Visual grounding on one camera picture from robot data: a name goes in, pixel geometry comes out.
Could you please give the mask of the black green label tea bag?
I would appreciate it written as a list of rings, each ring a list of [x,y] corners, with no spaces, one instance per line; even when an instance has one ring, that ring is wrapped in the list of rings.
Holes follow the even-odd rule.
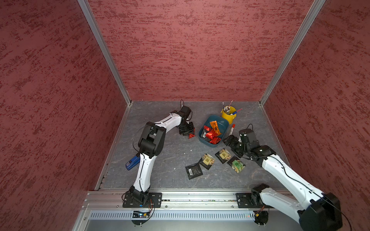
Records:
[[[230,158],[227,162],[237,173],[240,173],[245,168],[245,164],[237,157]]]

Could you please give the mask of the black yellow label tea bag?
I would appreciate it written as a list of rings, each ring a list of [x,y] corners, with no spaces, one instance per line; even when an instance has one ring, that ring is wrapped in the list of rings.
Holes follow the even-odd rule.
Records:
[[[214,163],[215,159],[209,154],[204,154],[199,160],[199,164],[207,170],[209,170]]]
[[[228,162],[232,158],[232,155],[225,148],[218,151],[215,156],[222,164]]]

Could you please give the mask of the orange tea bag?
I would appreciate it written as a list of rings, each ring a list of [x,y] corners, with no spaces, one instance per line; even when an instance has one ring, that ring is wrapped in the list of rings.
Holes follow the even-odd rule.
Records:
[[[219,130],[219,126],[218,126],[218,122],[215,120],[215,121],[211,121],[210,122],[210,125],[212,127],[212,129],[214,130],[214,132],[219,136],[221,135],[222,133],[220,132]]]

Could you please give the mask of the black barcode tea bag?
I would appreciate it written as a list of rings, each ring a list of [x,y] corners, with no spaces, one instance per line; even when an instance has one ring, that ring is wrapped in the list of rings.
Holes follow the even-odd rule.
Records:
[[[186,166],[185,168],[186,168],[186,172],[187,172],[189,180],[203,175],[203,172],[201,170],[199,163],[191,164],[189,166]]]

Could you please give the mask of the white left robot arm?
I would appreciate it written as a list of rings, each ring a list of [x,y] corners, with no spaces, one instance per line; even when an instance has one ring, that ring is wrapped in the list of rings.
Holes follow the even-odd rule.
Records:
[[[140,158],[139,169],[129,195],[140,206],[149,202],[150,178],[157,156],[162,152],[166,133],[173,128],[179,129],[179,134],[189,135],[194,132],[194,125],[190,121],[192,110],[183,106],[179,111],[172,111],[158,122],[147,122],[138,142]]]

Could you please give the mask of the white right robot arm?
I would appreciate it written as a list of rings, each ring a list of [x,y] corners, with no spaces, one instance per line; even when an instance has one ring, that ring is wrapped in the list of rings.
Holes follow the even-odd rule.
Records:
[[[273,207],[299,223],[304,231],[338,231],[343,226],[340,201],[333,193],[324,193],[293,171],[267,145],[260,145],[252,130],[237,138],[223,140],[238,157],[255,162],[272,174],[295,198],[291,199],[266,184],[251,190],[256,204]]]

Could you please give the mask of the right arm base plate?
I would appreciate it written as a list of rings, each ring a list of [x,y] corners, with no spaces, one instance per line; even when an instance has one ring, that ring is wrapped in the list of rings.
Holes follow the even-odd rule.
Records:
[[[265,209],[272,208],[262,202],[259,195],[255,193],[236,193],[236,201],[238,208],[250,208],[250,209],[261,209],[265,206]]]

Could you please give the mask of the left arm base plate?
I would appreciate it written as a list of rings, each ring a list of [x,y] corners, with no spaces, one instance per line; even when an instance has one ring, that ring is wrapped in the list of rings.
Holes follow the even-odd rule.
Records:
[[[142,199],[135,199],[133,195],[126,192],[121,196],[123,208],[160,208],[162,193],[148,193]]]

